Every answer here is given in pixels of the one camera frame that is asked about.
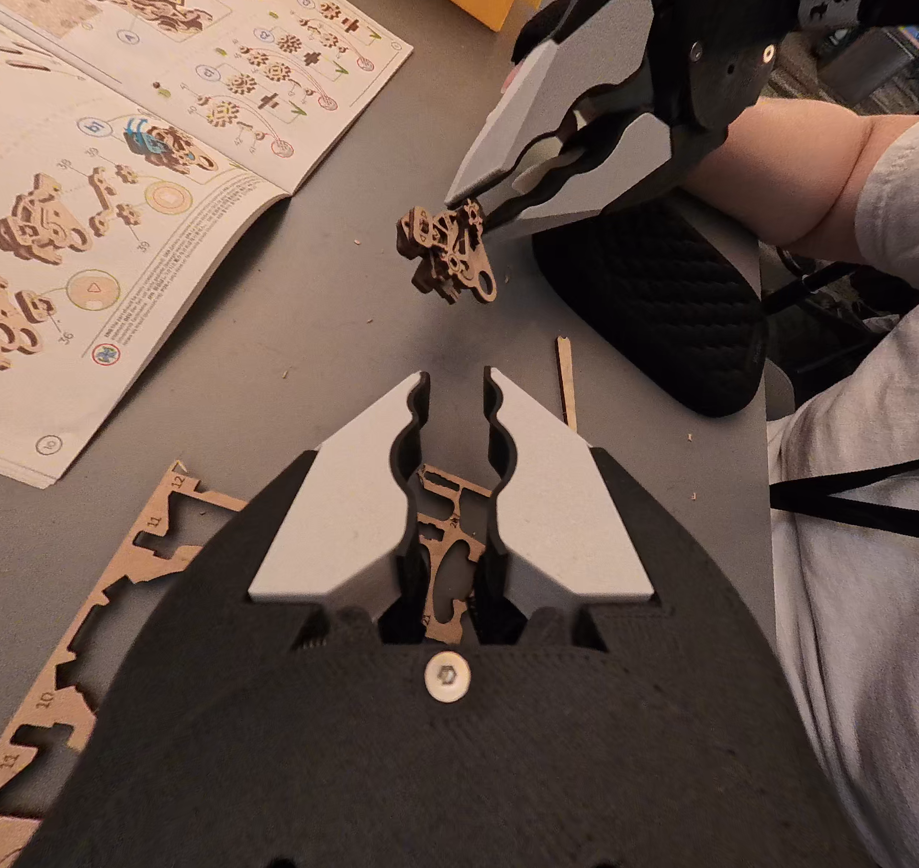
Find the person's white shirt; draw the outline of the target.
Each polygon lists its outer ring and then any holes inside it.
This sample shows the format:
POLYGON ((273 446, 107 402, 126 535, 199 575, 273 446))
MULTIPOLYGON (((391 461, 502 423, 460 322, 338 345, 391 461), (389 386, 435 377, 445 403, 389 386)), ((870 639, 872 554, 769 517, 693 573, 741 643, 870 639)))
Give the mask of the person's white shirt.
MULTIPOLYGON (((853 373, 767 425, 771 484, 917 460, 917 308, 853 373)), ((917 537, 772 511, 778 657, 871 858, 917 866, 917 537)))

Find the thin wooden stick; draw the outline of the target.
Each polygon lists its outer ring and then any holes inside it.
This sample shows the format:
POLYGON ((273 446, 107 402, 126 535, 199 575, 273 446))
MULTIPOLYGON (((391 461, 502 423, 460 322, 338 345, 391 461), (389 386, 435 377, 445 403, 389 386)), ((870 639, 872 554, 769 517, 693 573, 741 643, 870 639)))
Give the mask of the thin wooden stick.
POLYGON ((561 409, 565 424, 578 432, 575 385, 573 379, 572 344, 568 337, 558 336, 555 342, 560 380, 561 409))

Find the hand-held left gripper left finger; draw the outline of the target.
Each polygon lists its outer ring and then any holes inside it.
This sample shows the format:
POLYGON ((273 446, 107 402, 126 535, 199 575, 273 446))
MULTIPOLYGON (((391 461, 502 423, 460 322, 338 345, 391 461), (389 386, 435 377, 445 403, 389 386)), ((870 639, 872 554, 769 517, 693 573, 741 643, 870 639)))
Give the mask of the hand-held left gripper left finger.
POLYGON ((379 622, 417 552, 410 479, 422 461, 430 376, 410 374, 316 449, 248 587, 255 602, 358 608, 379 622))

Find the black textured pad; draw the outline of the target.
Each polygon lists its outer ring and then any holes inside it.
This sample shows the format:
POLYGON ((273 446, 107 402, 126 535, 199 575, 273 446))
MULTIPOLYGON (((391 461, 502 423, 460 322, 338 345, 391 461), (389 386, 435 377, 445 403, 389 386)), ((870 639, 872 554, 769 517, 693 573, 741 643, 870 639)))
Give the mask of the black textured pad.
POLYGON ((759 296, 667 199, 540 232, 536 263, 585 323, 705 417, 747 407, 764 371, 759 296))

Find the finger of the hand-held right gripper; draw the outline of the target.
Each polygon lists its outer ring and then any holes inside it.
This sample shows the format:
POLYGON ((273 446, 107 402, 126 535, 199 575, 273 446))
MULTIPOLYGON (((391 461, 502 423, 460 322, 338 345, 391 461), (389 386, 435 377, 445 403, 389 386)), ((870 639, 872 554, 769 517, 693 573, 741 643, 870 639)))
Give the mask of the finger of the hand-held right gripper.
POLYGON ((564 39, 539 44, 466 152, 445 204, 455 206, 499 183, 534 141, 561 127, 589 90, 631 78, 644 58, 652 20, 651 0, 608 0, 564 39))
POLYGON ((513 209, 522 206, 517 214, 489 215, 488 239, 497 242, 528 237, 593 218, 667 163, 671 154, 670 127, 650 113, 641 114, 595 168, 571 171, 566 176, 562 169, 553 169, 527 200, 509 202, 513 209))

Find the small wooden gear assembly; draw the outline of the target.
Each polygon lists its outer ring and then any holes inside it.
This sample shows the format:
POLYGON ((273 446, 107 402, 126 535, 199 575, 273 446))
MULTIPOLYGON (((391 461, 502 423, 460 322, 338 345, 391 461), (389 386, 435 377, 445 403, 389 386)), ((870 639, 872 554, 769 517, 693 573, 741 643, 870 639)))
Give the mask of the small wooden gear assembly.
POLYGON ((413 286, 424 294, 437 293, 449 304, 465 291, 480 303, 493 302, 497 286, 482 240, 483 225, 482 208, 471 198, 436 215, 411 208, 396 224, 396 249, 408 260, 419 259, 413 286))

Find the wooden sheet with gear cutouts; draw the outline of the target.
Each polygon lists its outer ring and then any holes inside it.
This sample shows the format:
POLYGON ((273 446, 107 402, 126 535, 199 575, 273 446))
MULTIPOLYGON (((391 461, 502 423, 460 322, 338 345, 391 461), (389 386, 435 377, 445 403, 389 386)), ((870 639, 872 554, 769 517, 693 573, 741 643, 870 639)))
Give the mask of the wooden sheet with gear cutouts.
POLYGON ((423 495, 417 513, 419 541, 427 552, 429 582, 422 623, 427 640, 459 645, 464 637, 463 617, 473 605, 473 573, 485 551, 488 501, 491 491, 454 473, 423 463, 417 479, 423 495), (469 574, 449 588, 450 615, 437 612, 437 580, 449 553, 458 547, 469 574))

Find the person's right forearm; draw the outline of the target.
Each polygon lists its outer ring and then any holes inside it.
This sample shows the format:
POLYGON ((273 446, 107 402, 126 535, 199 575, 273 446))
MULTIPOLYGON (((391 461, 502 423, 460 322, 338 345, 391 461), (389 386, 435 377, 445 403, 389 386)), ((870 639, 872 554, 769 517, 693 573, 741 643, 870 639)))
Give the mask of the person's right forearm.
POLYGON ((811 259, 870 265, 856 215, 879 161, 917 116, 863 116, 801 99, 762 98, 681 183, 761 241, 811 259))

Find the illustrated instruction booklet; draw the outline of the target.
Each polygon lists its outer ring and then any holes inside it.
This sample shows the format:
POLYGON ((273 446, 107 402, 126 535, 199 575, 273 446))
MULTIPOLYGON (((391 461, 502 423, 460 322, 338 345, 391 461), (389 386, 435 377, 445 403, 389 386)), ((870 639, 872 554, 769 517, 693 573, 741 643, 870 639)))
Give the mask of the illustrated instruction booklet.
POLYGON ((86 448, 413 47, 348 0, 1 0, 2 475, 86 448))

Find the wooden sheet with hole grid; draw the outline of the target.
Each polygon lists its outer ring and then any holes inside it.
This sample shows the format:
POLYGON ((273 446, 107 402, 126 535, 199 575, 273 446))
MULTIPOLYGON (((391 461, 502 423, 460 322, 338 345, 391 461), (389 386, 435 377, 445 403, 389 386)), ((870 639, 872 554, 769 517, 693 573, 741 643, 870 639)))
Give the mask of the wooden sheet with hole grid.
POLYGON ((135 638, 181 572, 246 502, 167 468, 2 729, 1 864, 63 791, 135 638))

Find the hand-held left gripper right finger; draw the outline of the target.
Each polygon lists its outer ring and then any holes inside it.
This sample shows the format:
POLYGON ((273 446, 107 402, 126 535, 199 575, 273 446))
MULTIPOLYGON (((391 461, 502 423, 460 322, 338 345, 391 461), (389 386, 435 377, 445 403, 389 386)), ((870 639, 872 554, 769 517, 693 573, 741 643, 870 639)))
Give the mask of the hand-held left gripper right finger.
POLYGON ((642 603, 653 586, 590 444, 495 367, 483 374, 498 592, 526 618, 642 603))

